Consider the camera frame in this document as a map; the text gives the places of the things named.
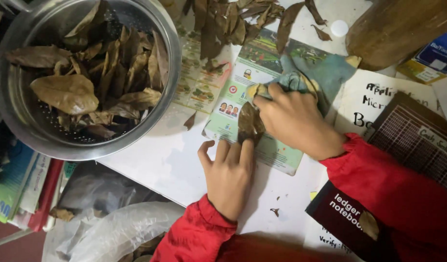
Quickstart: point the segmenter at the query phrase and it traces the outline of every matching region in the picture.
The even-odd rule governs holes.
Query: red jacket
[[[347,153],[320,162],[330,181],[392,228],[391,239],[402,261],[447,261],[447,190],[360,136],[346,135]],[[317,260],[306,251],[236,236],[236,229],[204,195],[172,225],[151,261]]]

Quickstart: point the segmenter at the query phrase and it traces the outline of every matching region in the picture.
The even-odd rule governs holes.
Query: wooden object
[[[447,0],[378,0],[346,35],[359,68],[381,70],[447,32]]]

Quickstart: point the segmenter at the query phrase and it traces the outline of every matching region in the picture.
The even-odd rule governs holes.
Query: cuff
[[[348,137],[348,141],[343,143],[343,149],[345,149],[346,153],[335,158],[327,158],[325,160],[321,160],[319,161],[319,163],[325,165],[328,169],[331,170],[344,168],[345,164],[349,162],[348,160],[350,160],[351,155],[354,154],[357,146],[365,143],[363,138],[358,134],[346,133],[345,135],[346,137]]]
[[[199,210],[204,220],[211,225],[223,227],[223,228],[236,228],[237,224],[227,221],[217,209],[209,202],[207,194],[197,202]]]

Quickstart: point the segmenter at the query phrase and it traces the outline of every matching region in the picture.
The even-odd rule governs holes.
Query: white bottle cap
[[[331,24],[330,30],[334,36],[342,37],[348,33],[349,27],[345,21],[337,20]]]

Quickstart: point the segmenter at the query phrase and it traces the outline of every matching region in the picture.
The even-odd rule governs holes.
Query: grid paper
[[[447,188],[447,155],[422,139],[418,134],[421,126],[430,128],[406,109],[397,106],[368,143],[388,152],[400,164]]]

